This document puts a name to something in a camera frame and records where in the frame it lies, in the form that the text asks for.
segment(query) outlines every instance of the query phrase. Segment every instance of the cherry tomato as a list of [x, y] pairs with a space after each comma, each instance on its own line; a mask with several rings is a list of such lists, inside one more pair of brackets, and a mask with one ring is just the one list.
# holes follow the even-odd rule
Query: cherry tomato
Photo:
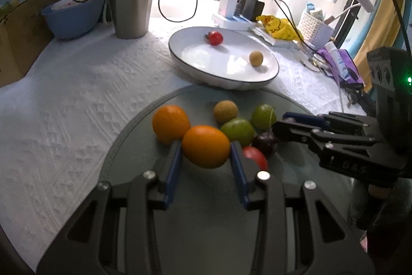
[[255, 161], [258, 164], [260, 170], [268, 171], [266, 158], [264, 157], [263, 153], [257, 148], [254, 148], [252, 146], [244, 147], [243, 155]]
[[217, 46], [223, 42], [223, 35], [221, 35], [218, 31], [212, 31], [206, 35], [206, 39], [212, 46]]

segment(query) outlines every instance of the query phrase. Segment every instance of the blue bowl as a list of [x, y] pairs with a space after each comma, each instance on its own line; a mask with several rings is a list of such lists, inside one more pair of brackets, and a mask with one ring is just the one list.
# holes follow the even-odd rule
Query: blue bowl
[[59, 39], [73, 39], [88, 33], [96, 25], [105, 0], [76, 3], [61, 0], [42, 10], [47, 26]]

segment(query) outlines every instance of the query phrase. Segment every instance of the black charger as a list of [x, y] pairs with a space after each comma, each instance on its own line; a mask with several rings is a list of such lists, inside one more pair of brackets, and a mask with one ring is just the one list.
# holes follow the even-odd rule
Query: black charger
[[259, 0], [246, 0], [242, 16], [247, 20], [255, 22], [256, 17], [262, 14], [263, 8], [264, 2], [260, 2]]

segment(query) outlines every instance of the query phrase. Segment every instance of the yellow curtain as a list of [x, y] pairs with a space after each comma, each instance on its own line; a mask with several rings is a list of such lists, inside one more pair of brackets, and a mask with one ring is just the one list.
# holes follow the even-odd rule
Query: yellow curtain
[[[397, 0], [402, 5], [401, 12], [405, 6], [405, 0]], [[366, 35], [354, 62], [358, 67], [360, 76], [365, 82], [365, 91], [368, 92], [372, 87], [369, 67], [367, 65], [366, 54], [379, 47], [392, 47], [400, 29], [400, 23], [396, 16], [395, 7], [392, 0], [381, 0], [375, 19]]]

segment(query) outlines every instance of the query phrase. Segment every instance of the purple pouch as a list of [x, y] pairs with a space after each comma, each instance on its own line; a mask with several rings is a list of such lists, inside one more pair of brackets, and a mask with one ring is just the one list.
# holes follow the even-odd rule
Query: purple pouch
[[336, 83], [337, 81], [339, 81], [341, 88], [363, 88], [364, 83], [362, 77], [360, 77], [358, 69], [356, 68], [353, 60], [351, 59], [346, 49], [339, 49], [339, 54], [343, 62], [345, 63], [350, 76], [350, 78], [347, 81], [345, 81], [343, 78], [339, 76], [336, 64], [327, 50], [321, 49], [318, 51], [318, 53], [329, 63], [330, 71], [333, 75], [330, 77], [333, 78]]

